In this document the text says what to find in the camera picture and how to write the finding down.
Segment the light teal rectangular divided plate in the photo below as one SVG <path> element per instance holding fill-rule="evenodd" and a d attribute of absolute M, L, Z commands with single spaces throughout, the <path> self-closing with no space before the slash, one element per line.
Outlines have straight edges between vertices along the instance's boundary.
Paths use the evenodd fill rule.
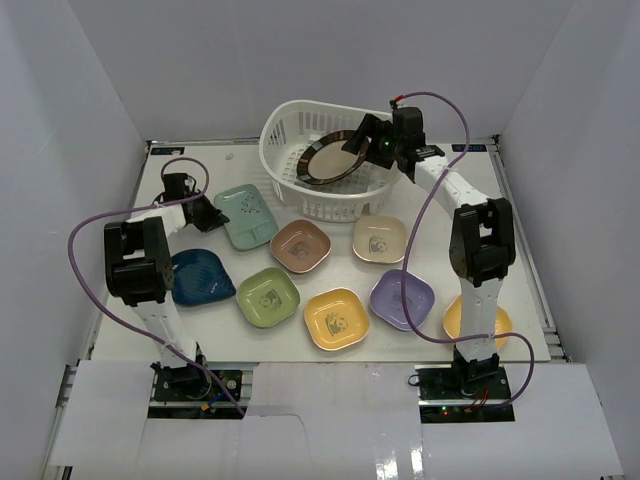
<path fill-rule="evenodd" d="M 229 219 L 224 227 L 237 250 L 248 251 L 269 243 L 279 231 L 274 215 L 253 184 L 218 193 L 214 206 Z"/>

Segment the round black-rimmed plate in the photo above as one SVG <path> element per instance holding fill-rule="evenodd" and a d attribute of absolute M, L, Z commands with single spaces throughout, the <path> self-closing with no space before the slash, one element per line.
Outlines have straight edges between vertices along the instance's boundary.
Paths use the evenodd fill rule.
<path fill-rule="evenodd" d="M 365 161 L 369 139 L 355 153 L 343 149 L 355 134 L 354 130 L 339 130 L 312 142 L 296 164 L 297 179 L 311 186 L 324 186 L 340 181 L 355 172 Z"/>

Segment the dark blue leaf-shaped plate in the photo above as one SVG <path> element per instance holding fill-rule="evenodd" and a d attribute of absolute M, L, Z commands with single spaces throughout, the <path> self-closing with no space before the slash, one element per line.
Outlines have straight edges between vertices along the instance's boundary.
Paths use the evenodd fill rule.
<path fill-rule="evenodd" d="M 188 249 L 171 257 L 174 302 L 196 307 L 223 301 L 236 295 L 236 288 L 220 258 L 210 250 Z"/>

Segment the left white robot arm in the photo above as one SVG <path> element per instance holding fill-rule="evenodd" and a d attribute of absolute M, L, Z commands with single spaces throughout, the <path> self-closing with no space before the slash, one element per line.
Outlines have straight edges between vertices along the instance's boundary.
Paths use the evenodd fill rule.
<path fill-rule="evenodd" d="M 159 199 L 174 202 L 158 212 L 147 211 L 127 221 L 104 226 L 106 285 L 111 296 L 136 313 L 152 336 L 159 360 L 152 365 L 160 385 L 191 399 L 212 391 L 206 357 L 182 323 L 173 300 L 174 266 L 168 237 L 188 225 L 207 233 L 227 218 L 196 188 L 186 173 L 161 176 Z"/>

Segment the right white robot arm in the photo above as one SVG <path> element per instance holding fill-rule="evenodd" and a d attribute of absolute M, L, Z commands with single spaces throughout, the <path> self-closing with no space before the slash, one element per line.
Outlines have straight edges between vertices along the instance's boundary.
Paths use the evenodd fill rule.
<path fill-rule="evenodd" d="M 365 114 L 342 150 L 356 154 L 361 147 L 367 161 L 396 167 L 451 218 L 449 261 L 460 280 L 461 317 L 449 386 L 475 398 L 499 371 L 497 299 L 516 257 L 511 203 L 480 192 L 454 170 L 453 161 L 426 144 L 417 107 L 398 107 L 389 120 Z"/>

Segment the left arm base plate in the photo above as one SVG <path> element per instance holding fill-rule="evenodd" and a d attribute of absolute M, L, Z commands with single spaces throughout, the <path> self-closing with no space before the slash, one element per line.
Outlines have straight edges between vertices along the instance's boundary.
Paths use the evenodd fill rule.
<path fill-rule="evenodd" d="M 148 419 L 162 420 L 242 420 L 248 405 L 249 394 L 244 393 L 246 375 L 242 370 L 213 370 L 224 388 L 206 379 L 200 388 L 190 386 L 184 392 L 155 375 Z"/>

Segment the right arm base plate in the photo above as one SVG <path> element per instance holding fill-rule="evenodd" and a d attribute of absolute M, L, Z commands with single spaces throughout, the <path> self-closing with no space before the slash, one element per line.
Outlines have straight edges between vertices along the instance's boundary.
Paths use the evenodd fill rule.
<path fill-rule="evenodd" d="M 481 424 L 515 421 L 505 369 L 496 375 L 463 386 L 449 365 L 417 365 L 407 383 L 416 389 L 423 424 Z"/>

